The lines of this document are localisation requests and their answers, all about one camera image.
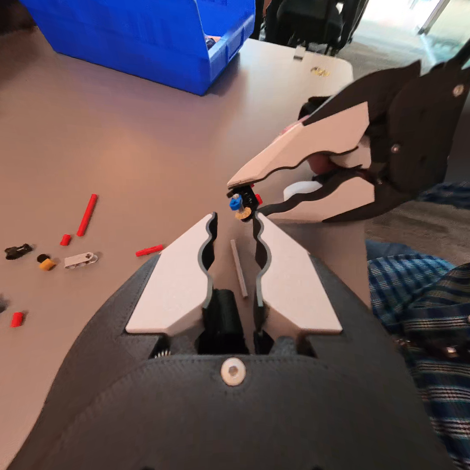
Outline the light grey lego beam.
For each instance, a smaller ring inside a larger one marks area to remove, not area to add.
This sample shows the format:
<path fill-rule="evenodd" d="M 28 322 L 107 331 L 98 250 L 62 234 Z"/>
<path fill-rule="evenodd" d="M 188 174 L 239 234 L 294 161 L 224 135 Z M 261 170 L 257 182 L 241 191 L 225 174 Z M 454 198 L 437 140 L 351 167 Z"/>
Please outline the light grey lego beam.
<path fill-rule="evenodd" d="M 94 264 L 99 259 L 98 255 L 93 252 L 84 252 L 81 254 L 66 257 L 64 259 L 65 269 L 75 269 L 87 265 Z"/>

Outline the person's blue jeans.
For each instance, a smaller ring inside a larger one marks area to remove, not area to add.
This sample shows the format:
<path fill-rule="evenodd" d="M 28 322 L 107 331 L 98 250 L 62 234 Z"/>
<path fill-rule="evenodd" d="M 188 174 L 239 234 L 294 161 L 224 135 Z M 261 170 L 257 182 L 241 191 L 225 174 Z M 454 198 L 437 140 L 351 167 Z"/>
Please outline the person's blue jeans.
<path fill-rule="evenodd" d="M 405 244 L 366 240 L 367 261 L 378 259 L 419 259 L 426 256 Z"/>

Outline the black office chair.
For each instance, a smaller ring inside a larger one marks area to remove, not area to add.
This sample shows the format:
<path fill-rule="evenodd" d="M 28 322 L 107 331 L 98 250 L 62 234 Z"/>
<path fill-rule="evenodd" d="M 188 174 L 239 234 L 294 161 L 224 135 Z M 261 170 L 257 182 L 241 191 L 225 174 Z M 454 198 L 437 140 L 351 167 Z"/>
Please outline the black office chair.
<path fill-rule="evenodd" d="M 251 38 L 296 47 L 325 46 L 336 56 L 350 44 L 368 0 L 261 0 L 255 2 L 255 27 Z"/>

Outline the person's right hand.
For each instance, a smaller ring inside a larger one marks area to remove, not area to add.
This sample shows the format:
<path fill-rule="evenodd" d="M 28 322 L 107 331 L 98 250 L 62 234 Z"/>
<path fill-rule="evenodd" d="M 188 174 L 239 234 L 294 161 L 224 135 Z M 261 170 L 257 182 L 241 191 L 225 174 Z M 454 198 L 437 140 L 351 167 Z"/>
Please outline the person's right hand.
<path fill-rule="evenodd" d="M 316 153 L 310 156 L 308 163 L 311 171 L 315 175 L 326 174 L 338 168 L 338 166 L 330 160 L 329 156 L 323 153 Z"/>

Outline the black lego gear assembly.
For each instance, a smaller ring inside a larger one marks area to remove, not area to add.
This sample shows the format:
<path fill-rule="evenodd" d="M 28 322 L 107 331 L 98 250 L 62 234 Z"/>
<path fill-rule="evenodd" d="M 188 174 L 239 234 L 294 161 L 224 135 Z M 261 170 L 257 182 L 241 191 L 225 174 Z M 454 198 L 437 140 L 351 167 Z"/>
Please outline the black lego gear assembly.
<path fill-rule="evenodd" d="M 229 208 L 239 221 L 252 220 L 263 203 L 261 196 L 253 191 L 253 187 L 254 185 L 251 184 L 233 188 L 226 195 L 229 199 Z"/>

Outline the blue plastic bin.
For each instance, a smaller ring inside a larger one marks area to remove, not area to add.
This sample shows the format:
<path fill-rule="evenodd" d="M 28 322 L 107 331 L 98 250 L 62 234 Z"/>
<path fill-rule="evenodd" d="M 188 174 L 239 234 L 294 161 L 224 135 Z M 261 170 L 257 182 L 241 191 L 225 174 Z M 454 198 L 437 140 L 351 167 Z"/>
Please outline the blue plastic bin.
<path fill-rule="evenodd" d="M 255 23 L 255 1 L 21 1 L 53 50 L 202 96 Z"/>

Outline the small black lego connector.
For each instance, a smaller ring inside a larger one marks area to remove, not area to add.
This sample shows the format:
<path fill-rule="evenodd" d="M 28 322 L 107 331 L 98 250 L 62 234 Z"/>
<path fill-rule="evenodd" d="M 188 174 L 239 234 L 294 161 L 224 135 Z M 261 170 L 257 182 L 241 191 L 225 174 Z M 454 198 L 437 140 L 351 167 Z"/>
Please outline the small black lego connector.
<path fill-rule="evenodd" d="M 4 249 L 6 260 L 17 260 L 28 253 L 31 253 L 33 246 L 30 244 L 23 244 L 20 246 L 12 246 Z"/>

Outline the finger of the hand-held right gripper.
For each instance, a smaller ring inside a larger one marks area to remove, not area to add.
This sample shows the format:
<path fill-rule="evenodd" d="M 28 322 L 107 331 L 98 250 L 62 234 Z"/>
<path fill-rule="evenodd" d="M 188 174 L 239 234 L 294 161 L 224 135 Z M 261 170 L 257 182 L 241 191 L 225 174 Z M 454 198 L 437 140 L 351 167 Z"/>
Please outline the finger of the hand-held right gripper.
<path fill-rule="evenodd" d="M 271 220 L 318 223 L 375 201 L 375 187 L 360 175 L 336 175 L 322 184 L 299 181 L 287 186 L 284 200 L 258 209 Z"/>
<path fill-rule="evenodd" d="M 228 181 L 227 188 L 257 183 L 281 169 L 294 169 L 313 154 L 351 152 L 357 148 L 368 125 L 367 102 L 310 124 L 297 122 L 248 161 Z"/>

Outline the long grey lego axle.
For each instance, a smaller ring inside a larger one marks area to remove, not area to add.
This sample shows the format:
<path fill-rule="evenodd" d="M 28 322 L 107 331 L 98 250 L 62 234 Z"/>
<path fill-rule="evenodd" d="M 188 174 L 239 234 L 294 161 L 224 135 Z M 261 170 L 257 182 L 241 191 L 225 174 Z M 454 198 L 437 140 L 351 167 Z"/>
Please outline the long grey lego axle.
<path fill-rule="evenodd" d="M 248 294 L 246 282 L 244 279 L 244 274 L 243 274 L 243 270 L 242 270 L 238 250 L 237 250 L 236 241 L 234 239 L 230 240 L 230 247 L 232 251 L 234 266 L 235 266 L 235 270 L 237 274 L 237 279 L 238 279 L 241 295 L 243 298 L 248 298 L 249 294 Z"/>

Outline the person's plaid shirt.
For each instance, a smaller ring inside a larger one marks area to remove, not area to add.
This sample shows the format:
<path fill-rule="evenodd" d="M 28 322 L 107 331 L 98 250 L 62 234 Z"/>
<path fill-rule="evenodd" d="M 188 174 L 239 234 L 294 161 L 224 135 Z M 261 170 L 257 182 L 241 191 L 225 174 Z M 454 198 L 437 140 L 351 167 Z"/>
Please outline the person's plaid shirt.
<path fill-rule="evenodd" d="M 367 262 L 372 310 L 399 344 L 432 428 L 470 468 L 470 267 L 420 253 Z"/>

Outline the person's right forearm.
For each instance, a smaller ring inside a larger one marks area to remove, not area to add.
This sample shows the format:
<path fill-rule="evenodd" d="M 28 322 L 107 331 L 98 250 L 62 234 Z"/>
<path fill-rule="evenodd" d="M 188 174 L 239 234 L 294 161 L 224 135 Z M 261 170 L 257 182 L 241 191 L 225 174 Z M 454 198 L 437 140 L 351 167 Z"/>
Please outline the person's right forearm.
<path fill-rule="evenodd" d="M 458 209 L 470 209 L 470 183 L 444 182 L 421 192 L 417 197 L 418 202 L 427 202 L 440 205 L 449 205 Z"/>

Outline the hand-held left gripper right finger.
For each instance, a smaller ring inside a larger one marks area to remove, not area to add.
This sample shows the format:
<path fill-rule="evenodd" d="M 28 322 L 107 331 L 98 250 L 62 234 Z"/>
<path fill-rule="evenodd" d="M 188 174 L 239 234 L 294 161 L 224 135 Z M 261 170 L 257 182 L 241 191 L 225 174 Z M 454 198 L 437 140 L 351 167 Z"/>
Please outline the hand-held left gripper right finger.
<path fill-rule="evenodd" d="M 296 343 L 311 334 L 339 335 L 340 321 L 309 252 L 262 214 L 253 217 L 256 332 Z"/>

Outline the long red lego axle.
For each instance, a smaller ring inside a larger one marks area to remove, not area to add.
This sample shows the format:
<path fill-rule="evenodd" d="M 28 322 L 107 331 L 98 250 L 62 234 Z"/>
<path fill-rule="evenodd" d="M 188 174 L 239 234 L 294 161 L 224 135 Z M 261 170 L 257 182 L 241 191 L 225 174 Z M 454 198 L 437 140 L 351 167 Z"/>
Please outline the long red lego axle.
<path fill-rule="evenodd" d="M 93 193 L 88 201 L 82 220 L 80 221 L 79 228 L 76 232 L 77 237 L 83 237 L 87 231 L 90 220 L 94 214 L 96 204 L 98 202 L 98 195 Z"/>

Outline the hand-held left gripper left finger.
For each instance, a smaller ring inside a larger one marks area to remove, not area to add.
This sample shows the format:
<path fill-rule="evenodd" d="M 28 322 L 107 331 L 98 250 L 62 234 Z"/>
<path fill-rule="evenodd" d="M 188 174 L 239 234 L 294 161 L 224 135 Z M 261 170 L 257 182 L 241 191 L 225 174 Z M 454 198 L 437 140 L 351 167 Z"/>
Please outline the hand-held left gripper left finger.
<path fill-rule="evenodd" d="M 208 270 L 215 259 L 217 227 L 217 213 L 209 213 L 163 249 L 126 324 L 126 333 L 197 338 L 203 332 L 203 310 L 213 293 Z"/>

